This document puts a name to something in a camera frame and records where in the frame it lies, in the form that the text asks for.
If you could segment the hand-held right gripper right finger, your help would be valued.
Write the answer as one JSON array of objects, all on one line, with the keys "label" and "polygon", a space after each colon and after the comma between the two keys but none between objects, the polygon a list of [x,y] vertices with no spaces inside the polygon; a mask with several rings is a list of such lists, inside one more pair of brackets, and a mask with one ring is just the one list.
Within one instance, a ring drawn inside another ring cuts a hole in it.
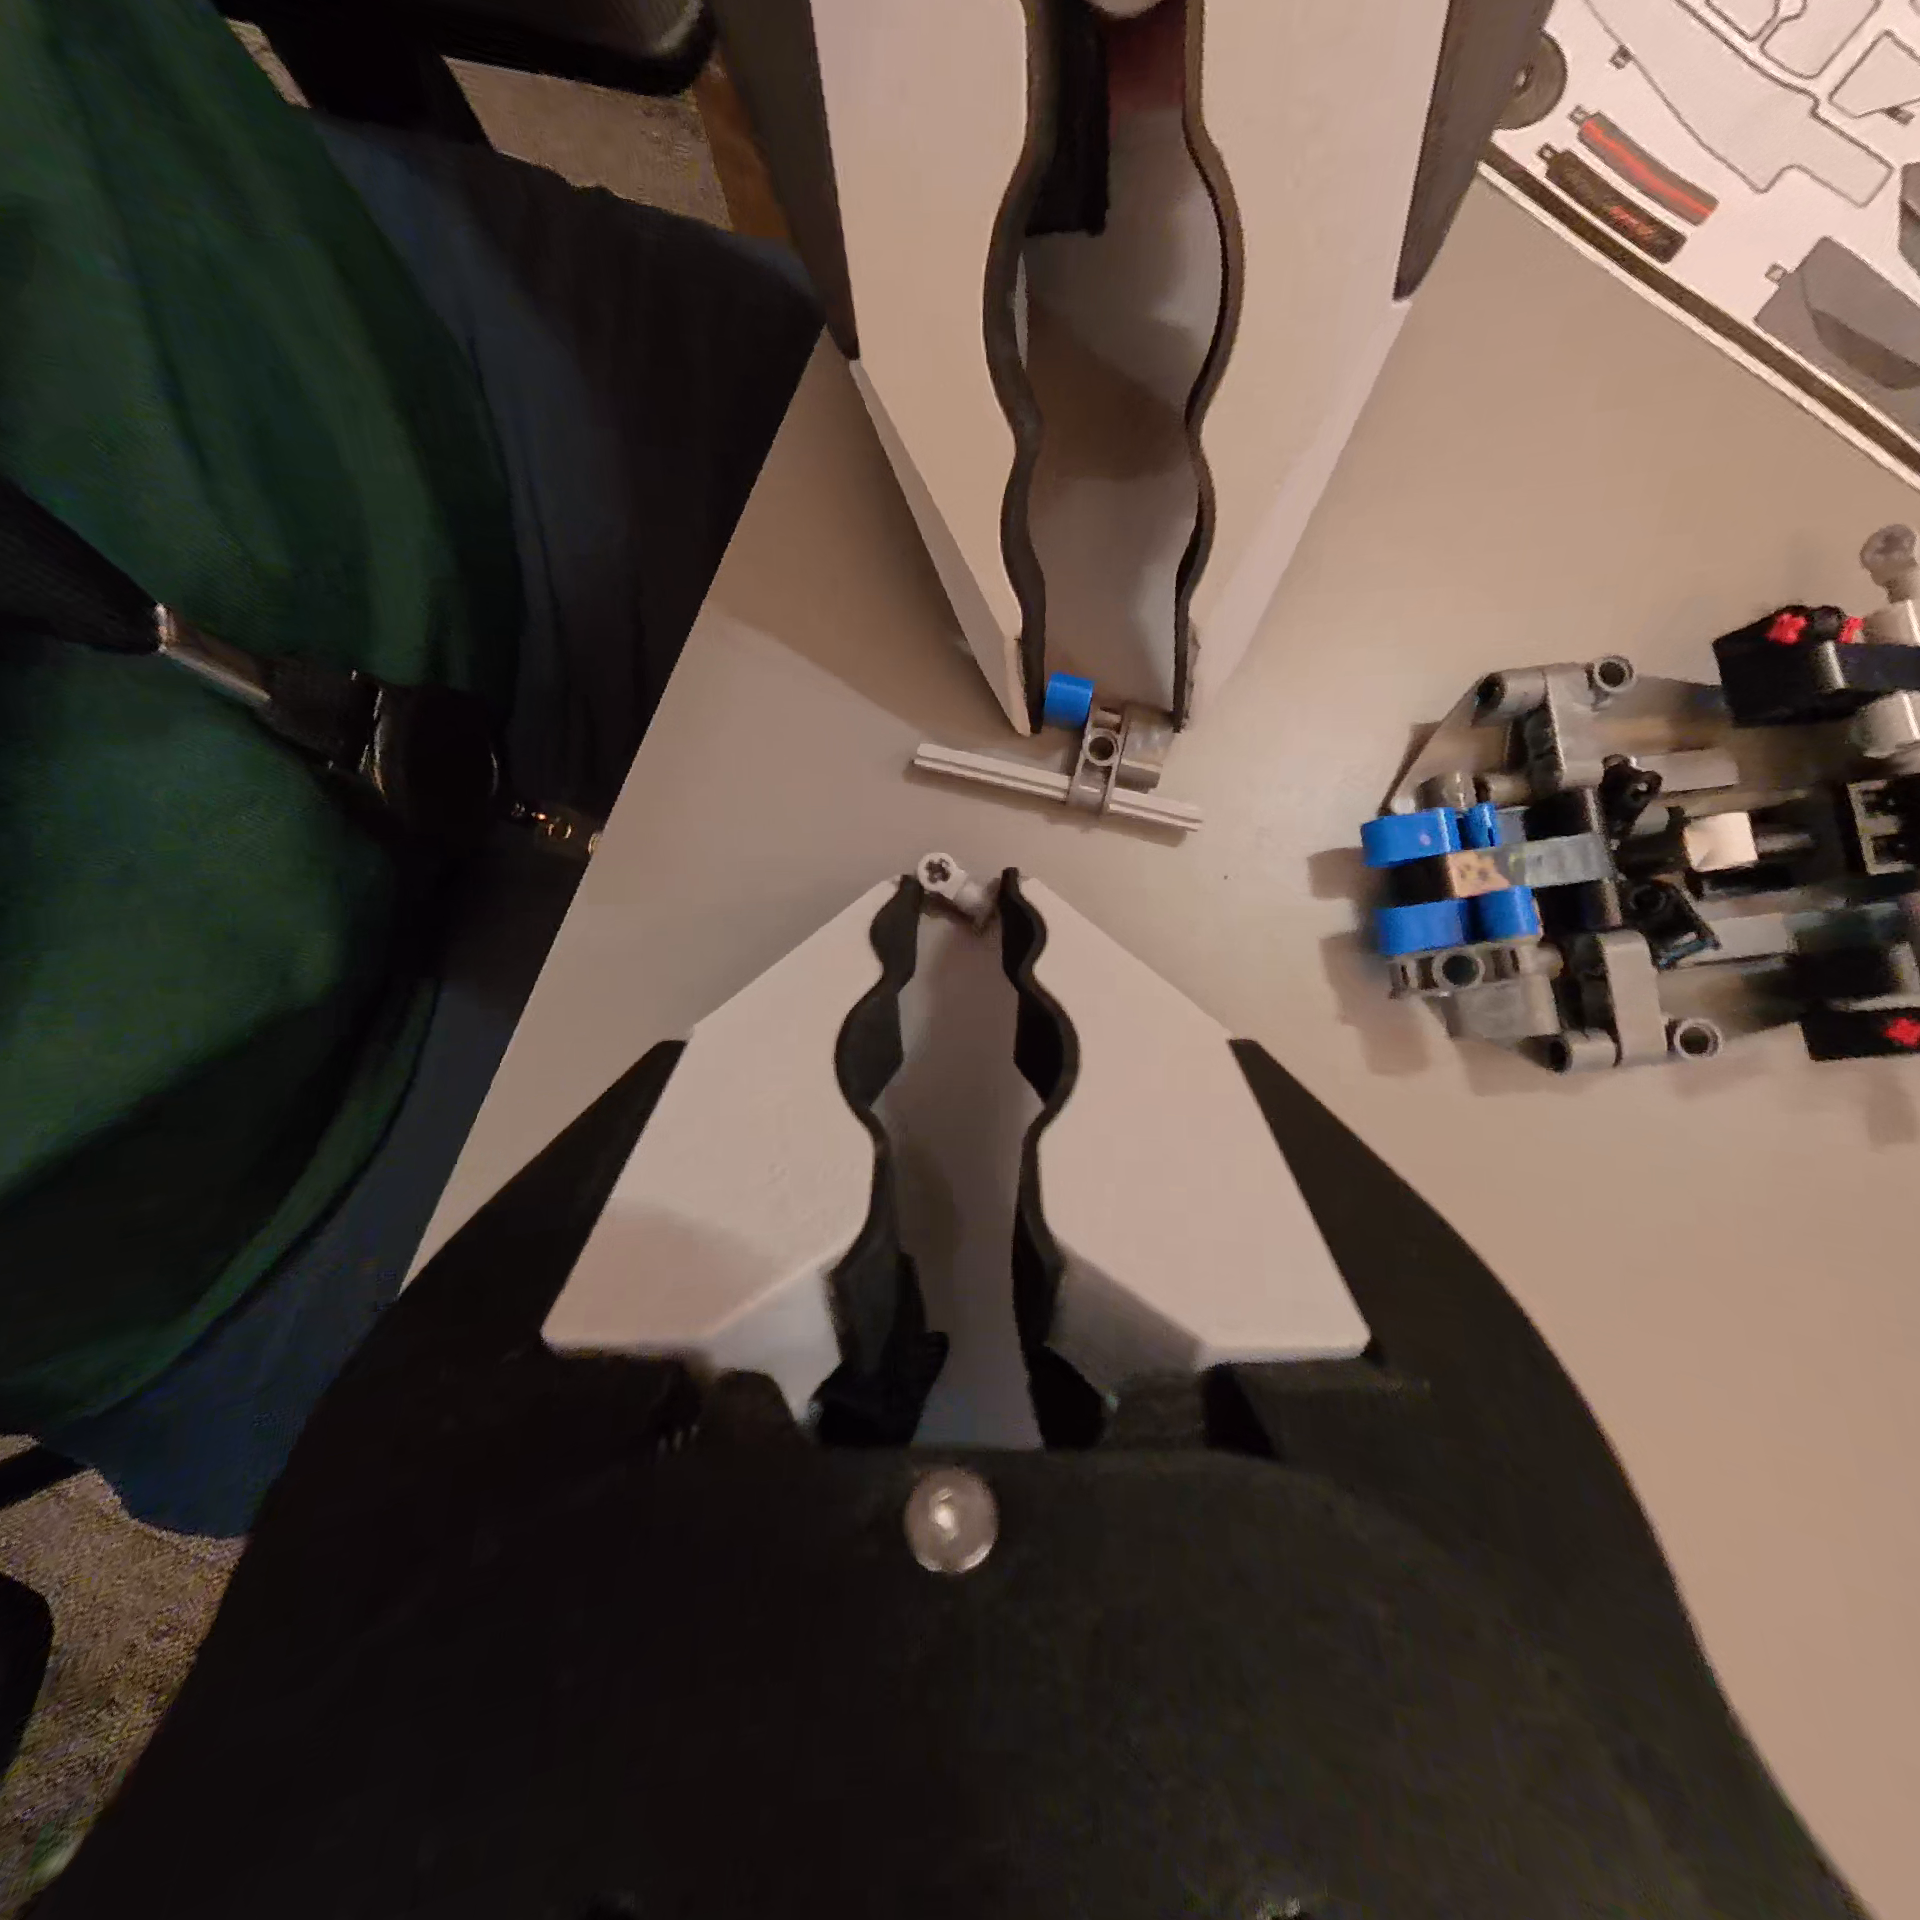
[{"label": "hand-held right gripper right finger", "polygon": [[1015,1320],[1040,1418],[1216,1364],[1351,1361],[1369,1328],[1229,1031],[1057,888],[999,885],[1015,1062],[1040,1111],[1015,1201]]}]

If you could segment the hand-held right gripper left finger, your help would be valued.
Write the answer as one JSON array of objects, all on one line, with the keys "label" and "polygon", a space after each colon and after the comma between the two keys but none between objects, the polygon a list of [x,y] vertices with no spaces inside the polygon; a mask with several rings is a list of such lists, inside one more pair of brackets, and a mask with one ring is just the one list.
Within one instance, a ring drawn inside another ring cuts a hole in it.
[{"label": "hand-held right gripper left finger", "polygon": [[765,1372],[815,1426],[920,1426],[950,1337],[877,1111],[926,888],[859,894],[699,1019],[548,1314],[561,1353]]}]

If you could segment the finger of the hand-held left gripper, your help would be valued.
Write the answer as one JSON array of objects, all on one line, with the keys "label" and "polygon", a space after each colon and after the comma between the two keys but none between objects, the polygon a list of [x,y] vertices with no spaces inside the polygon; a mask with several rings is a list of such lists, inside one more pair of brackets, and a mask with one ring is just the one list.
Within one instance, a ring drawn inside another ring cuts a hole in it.
[{"label": "finger of the hand-held left gripper", "polygon": [[722,47],[957,630],[1035,728],[1040,413],[1019,253],[1053,148],[1030,2],[722,2]]},{"label": "finger of the hand-held left gripper", "polygon": [[1426,279],[1550,2],[1188,2],[1224,303],[1183,423],[1174,721],[1219,704]]}]

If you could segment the light grey axle blue connector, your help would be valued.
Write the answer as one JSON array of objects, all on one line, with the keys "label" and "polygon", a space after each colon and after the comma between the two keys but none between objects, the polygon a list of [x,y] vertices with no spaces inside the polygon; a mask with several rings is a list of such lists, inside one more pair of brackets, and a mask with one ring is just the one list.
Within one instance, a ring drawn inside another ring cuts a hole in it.
[{"label": "light grey axle blue connector", "polygon": [[1040,802],[1126,828],[1193,836],[1205,807],[1163,790],[1174,752],[1174,712],[1114,703],[1086,674],[1053,671],[1040,698],[1040,724],[1073,736],[1062,766],[987,752],[920,742],[911,775],[983,785],[999,798]]}]

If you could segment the small lego gearbox assembly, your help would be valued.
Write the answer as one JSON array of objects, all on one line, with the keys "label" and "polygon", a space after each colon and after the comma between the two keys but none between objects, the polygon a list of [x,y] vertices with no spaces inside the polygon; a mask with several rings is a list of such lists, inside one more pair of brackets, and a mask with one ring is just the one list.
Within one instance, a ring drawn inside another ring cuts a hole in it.
[{"label": "small lego gearbox assembly", "polygon": [[1359,828],[1396,1003],[1556,1074],[1917,1057],[1917,559],[1783,602],[1709,680],[1603,654],[1482,674]]}]

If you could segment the lego sticker sheet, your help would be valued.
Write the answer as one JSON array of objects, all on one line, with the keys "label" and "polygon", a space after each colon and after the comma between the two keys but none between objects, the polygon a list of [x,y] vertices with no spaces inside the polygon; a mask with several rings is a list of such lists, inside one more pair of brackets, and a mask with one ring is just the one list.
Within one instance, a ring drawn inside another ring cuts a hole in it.
[{"label": "lego sticker sheet", "polygon": [[1917,2],[1553,2],[1484,169],[1917,487]]}]

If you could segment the person's dark blue trousers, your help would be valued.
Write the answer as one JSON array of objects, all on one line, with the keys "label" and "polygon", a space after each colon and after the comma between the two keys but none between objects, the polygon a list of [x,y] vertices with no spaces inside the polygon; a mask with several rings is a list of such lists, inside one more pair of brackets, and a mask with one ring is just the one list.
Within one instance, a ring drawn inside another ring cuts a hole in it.
[{"label": "person's dark blue trousers", "polygon": [[[524,649],[510,759],[603,821],[825,320],[795,256],[427,134],[318,122],[467,354],[507,456]],[[155,1385],[52,1430],[132,1520],[240,1538],[400,1299],[577,880],[496,836],[462,880],[415,1080],[367,1170]]]}]

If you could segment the black office chair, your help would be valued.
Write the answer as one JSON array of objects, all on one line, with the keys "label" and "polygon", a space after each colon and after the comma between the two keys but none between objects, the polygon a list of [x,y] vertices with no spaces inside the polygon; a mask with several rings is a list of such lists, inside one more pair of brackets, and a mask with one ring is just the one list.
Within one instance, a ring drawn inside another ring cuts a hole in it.
[{"label": "black office chair", "polygon": [[267,33],[300,98],[332,116],[488,148],[452,62],[682,96],[718,40],[711,2],[221,2]]}]

